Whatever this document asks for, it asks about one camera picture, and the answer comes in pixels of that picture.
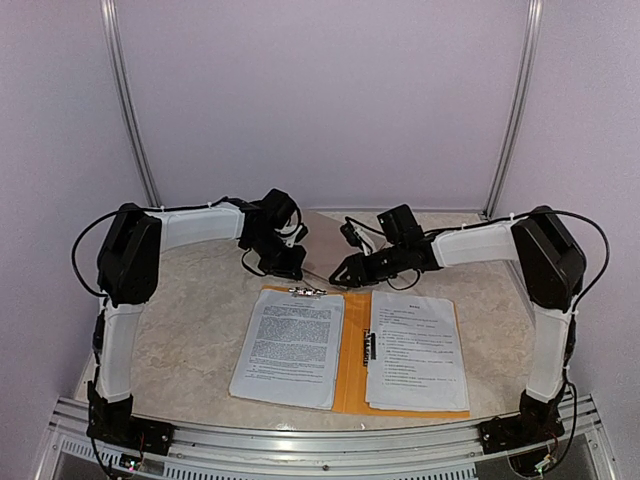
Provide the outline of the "pink-brown file folder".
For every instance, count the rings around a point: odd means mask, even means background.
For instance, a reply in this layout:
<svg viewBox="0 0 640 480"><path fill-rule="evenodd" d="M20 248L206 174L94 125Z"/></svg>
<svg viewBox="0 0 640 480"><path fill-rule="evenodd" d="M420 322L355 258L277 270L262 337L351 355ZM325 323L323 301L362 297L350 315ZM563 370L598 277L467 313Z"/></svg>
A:
<svg viewBox="0 0 640 480"><path fill-rule="evenodd" d="M305 280L327 282L346 257L362 252L359 247L351 246L341 233L344 220L311 210L303 210L302 219L308 228L301 241L306 250L302 265Z"/></svg>

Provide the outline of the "orange folder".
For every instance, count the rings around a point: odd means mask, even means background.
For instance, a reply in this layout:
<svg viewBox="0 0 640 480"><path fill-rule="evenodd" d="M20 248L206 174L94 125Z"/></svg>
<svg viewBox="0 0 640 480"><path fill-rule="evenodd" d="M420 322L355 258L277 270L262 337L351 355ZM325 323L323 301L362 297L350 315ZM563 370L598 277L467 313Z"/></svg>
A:
<svg viewBox="0 0 640 480"><path fill-rule="evenodd" d="M395 416L410 418L467 419L465 413L427 413L395 410L376 410L365 401L367 368L363 366L363 331L370 329L371 296L368 293L337 293L345 298L342 339L339 353L335 399L332 410L344 414Z"/></svg>

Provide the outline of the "white printed sheet dense text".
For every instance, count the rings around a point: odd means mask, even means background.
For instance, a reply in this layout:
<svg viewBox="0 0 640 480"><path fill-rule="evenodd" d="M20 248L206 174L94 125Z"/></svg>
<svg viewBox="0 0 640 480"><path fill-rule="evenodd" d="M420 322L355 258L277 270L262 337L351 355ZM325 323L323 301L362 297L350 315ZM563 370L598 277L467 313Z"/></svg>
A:
<svg viewBox="0 0 640 480"><path fill-rule="evenodd" d="M345 298L294 298L264 288L251 313L230 385L233 397L330 410L333 407Z"/></svg>

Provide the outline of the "white printed sheet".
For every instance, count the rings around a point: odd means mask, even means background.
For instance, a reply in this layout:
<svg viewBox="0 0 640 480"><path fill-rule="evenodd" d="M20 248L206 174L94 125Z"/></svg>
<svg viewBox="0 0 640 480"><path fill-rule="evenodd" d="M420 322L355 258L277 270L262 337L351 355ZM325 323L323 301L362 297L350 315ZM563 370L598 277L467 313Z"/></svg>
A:
<svg viewBox="0 0 640 480"><path fill-rule="evenodd" d="M374 291L369 330L377 339L377 359L367 367L370 408L470 412L452 301Z"/></svg>

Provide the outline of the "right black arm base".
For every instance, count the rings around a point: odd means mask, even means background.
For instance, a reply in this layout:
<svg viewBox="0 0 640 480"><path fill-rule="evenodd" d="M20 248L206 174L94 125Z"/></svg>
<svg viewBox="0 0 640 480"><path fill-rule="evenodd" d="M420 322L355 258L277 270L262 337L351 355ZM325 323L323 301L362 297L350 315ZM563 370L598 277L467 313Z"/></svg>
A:
<svg viewBox="0 0 640 480"><path fill-rule="evenodd" d="M484 454L493 454L559 438L565 429L558 406L563 394L543 402L522 392L519 411L510 416L496 416L478 425Z"/></svg>

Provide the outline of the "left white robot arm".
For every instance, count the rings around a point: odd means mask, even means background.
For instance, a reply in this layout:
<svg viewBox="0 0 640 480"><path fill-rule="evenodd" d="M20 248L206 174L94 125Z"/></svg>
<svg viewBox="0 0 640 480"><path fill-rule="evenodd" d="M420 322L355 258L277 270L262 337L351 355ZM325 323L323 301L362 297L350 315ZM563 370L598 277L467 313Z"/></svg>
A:
<svg viewBox="0 0 640 480"><path fill-rule="evenodd" d="M89 424L127 445L140 434L139 421L131 415L134 335L156 292L162 253L235 240L244 253L257 254L254 275L299 280L306 256L300 242L308 229L300 207L278 189L254 201L223 197L170 208L125 203L102 218L110 226L97 256L97 287L91 292L102 307L93 340L96 376L88 386Z"/></svg>

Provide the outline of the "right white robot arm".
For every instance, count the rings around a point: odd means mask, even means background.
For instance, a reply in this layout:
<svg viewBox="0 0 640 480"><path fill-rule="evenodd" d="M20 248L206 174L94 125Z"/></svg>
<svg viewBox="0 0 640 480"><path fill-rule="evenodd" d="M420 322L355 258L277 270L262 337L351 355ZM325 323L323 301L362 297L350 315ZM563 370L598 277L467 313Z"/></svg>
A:
<svg viewBox="0 0 640 480"><path fill-rule="evenodd" d="M329 277L347 288L376 285L405 271L419 274L457 265L516 261L534 307L534 363L511 426L523 444L535 442L553 421L565 388L564 370L575 342L575 307L586 257L561 221L561 212L529 212L469 226L424 230L408 205L379 215L386 247L345 257Z"/></svg>

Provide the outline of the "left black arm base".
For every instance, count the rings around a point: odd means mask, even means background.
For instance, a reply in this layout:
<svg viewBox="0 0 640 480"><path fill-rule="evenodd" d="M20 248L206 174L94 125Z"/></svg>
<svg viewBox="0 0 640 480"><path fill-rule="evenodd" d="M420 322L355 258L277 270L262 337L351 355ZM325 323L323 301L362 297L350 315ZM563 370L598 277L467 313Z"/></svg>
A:
<svg viewBox="0 0 640 480"><path fill-rule="evenodd" d="M175 433L169 422L132 414L134 397L109 402L93 381L87 385L89 402L87 436L111 445L167 456Z"/></svg>

